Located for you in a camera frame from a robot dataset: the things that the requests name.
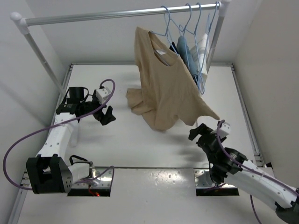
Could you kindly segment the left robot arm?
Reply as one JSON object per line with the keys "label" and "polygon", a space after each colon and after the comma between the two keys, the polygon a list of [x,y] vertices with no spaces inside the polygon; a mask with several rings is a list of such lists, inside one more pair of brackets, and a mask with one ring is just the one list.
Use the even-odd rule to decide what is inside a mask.
{"label": "left robot arm", "polygon": [[115,121],[111,106],[105,102],[111,91],[100,86],[89,94],[85,87],[70,87],[56,109],[54,127],[35,157],[28,158],[26,169],[35,194],[69,193],[72,186],[95,178],[93,163],[72,155],[65,162],[66,150],[77,144],[79,123],[84,115],[92,115],[103,126]]}

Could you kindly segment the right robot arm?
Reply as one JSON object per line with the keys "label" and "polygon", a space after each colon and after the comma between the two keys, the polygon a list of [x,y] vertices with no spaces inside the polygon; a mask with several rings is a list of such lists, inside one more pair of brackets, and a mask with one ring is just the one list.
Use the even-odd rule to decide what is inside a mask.
{"label": "right robot arm", "polygon": [[230,124],[219,121],[215,130],[202,123],[190,130],[189,140],[199,137],[197,146],[207,156],[209,168],[197,173],[195,182],[203,191],[233,185],[257,198],[287,224],[299,222],[299,190],[291,187],[263,171],[241,152],[223,146],[231,132]]}

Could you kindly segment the beige t shirt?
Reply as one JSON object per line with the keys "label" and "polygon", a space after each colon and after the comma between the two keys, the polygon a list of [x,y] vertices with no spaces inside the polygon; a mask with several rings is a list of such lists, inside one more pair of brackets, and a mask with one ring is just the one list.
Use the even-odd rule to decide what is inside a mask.
{"label": "beige t shirt", "polygon": [[181,57],[154,33],[136,28],[134,54],[141,87],[129,88],[126,98],[131,112],[152,129],[166,131],[178,120],[193,126],[202,116],[220,119],[200,97]]}

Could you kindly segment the blue wire hanger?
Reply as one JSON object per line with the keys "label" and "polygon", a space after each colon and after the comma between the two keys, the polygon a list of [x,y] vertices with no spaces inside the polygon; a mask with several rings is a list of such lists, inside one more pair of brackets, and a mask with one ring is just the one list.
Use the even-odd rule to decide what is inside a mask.
{"label": "blue wire hanger", "polygon": [[[169,26],[170,26],[170,21],[171,21],[171,14],[170,14],[170,11],[168,9],[168,7],[166,6],[161,6],[161,8],[164,9],[164,22],[165,22],[165,32],[164,33],[157,33],[157,32],[154,32],[154,31],[150,31],[151,34],[155,34],[157,36],[161,36],[161,37],[165,37],[167,42],[169,43],[169,45],[173,42],[173,39],[172,39],[172,36],[170,34],[170,31],[169,31]],[[153,50],[154,50],[154,54],[155,56],[166,66],[170,67],[168,61],[163,57],[163,55],[166,55],[167,54],[167,51],[164,50],[163,48],[158,48],[158,46],[154,43],[152,43],[152,47],[153,47]]]}

